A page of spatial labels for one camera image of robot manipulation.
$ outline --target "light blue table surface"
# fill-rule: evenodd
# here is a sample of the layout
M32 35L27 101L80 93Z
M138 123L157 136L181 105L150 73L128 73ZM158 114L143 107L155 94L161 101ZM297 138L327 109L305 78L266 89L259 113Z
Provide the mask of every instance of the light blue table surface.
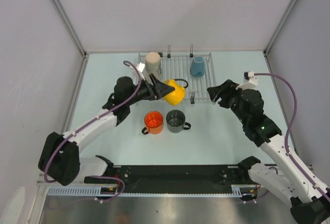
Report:
M236 83L243 82L244 71L269 72L261 51L212 52L212 57L217 85L227 79ZM133 72L123 65L124 60L136 63L138 54L90 55L72 128L98 113L113 92L119 77L132 77ZM285 133L286 123L271 78L260 76L258 90L265 102L265 114ZM192 124L191 130L173 134L167 130L165 124L158 135L142 135L146 113L156 110L165 117L168 111L175 108L185 113L186 121ZM131 114L123 123L103 133L81 155L102 155L116 165L237 164L251 155L263 163L273 163L245 137L241 123L231 110L206 100L196 101L194 105L183 101L174 107L165 101L143 101L138 106L133 105Z

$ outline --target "rack wire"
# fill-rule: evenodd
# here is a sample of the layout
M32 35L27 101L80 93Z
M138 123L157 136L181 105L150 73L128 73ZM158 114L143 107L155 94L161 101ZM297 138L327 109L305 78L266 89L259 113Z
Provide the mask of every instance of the rack wire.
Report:
M193 77L190 74L190 65L193 58L190 55L171 55L171 58L161 57L161 81L164 82L171 78L183 78L188 81L188 88L184 100L209 100L207 93L208 87L216 86L216 77L213 66L212 53L202 56L205 63L205 74L202 77ZM145 63L145 55L139 54L138 62ZM184 86L184 82L177 82L179 85Z

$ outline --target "mug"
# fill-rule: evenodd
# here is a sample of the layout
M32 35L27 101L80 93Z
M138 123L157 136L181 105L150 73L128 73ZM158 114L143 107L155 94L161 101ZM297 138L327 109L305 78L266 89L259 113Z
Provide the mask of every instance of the mug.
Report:
M146 80L152 84L149 74L153 74L156 79L160 81L161 79L161 63L160 55L156 52L147 53L145 56L145 69L147 71Z
M149 112L144 117L145 127L142 129L144 135L159 134L163 130L163 116L157 111Z
M186 83L186 85L184 87L180 86L179 84L176 83L176 81L183 81ZM165 99L171 105L177 105L181 103L182 99L184 99L186 95L186 88L188 87L188 82L185 79L176 78L176 79L169 79L168 81L164 81L164 84L174 87L175 90L165 95L163 99Z
M185 114L178 109L171 110L166 115L167 128L172 133L179 133L181 130L189 130L191 124L186 122Z
M195 56L190 65L190 74L194 77L202 77L205 74L205 63L202 56Z

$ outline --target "mug handle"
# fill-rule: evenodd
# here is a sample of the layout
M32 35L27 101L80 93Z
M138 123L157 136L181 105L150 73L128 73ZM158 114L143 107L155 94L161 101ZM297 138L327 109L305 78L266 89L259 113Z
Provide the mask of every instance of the mug handle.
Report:
M188 126L188 127L184 127L184 130L189 130L191 128L191 124L189 122L185 122L184 125Z
M174 80L175 81L183 81L183 82L186 83L186 85L184 86L184 88L186 89L188 87L188 81L186 81L185 79L183 79L183 78L175 78Z
M147 135L147 134L149 134L149 131L147 130L147 128L146 127L144 127L143 129L142 129L142 131L141 131L144 135Z

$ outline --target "metal floor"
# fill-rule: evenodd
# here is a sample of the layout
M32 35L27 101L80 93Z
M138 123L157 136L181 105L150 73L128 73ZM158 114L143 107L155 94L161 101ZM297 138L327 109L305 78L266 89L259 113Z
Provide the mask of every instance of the metal floor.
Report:
M119 197L100 205L77 197L47 197L39 224L294 224L290 210L272 194L257 204L231 198Z

